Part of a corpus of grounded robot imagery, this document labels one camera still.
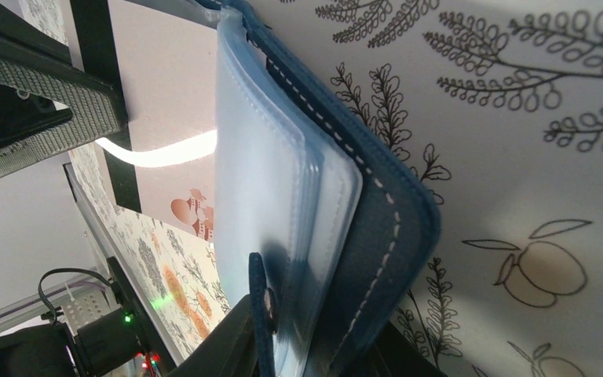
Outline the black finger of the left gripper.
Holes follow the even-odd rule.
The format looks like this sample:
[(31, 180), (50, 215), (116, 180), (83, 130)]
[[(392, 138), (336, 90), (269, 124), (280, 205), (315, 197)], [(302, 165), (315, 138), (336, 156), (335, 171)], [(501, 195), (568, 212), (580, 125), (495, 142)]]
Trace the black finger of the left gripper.
[(126, 126), (116, 87), (0, 4), (0, 178)]

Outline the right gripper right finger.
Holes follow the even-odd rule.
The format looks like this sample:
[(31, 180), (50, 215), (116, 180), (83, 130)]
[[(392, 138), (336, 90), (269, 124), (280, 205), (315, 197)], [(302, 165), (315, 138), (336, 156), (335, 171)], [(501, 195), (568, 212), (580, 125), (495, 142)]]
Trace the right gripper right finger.
[(424, 358), (396, 327), (387, 324), (369, 350), (370, 376), (441, 377), (443, 372)]

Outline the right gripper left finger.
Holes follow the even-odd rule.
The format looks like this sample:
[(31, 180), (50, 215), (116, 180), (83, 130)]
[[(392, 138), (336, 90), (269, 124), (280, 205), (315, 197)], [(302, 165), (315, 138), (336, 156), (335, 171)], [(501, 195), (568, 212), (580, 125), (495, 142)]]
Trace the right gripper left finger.
[(169, 376), (252, 376), (257, 362), (254, 318), (246, 295)]

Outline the white card black stripe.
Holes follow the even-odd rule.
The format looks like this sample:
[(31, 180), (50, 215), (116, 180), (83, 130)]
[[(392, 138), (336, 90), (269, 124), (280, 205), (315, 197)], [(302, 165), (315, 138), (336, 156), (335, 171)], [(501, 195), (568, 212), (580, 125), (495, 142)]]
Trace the white card black stripe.
[(108, 201), (211, 241), (215, 17), (186, 1), (62, 6), (73, 64), (126, 109), (126, 127), (93, 145)]

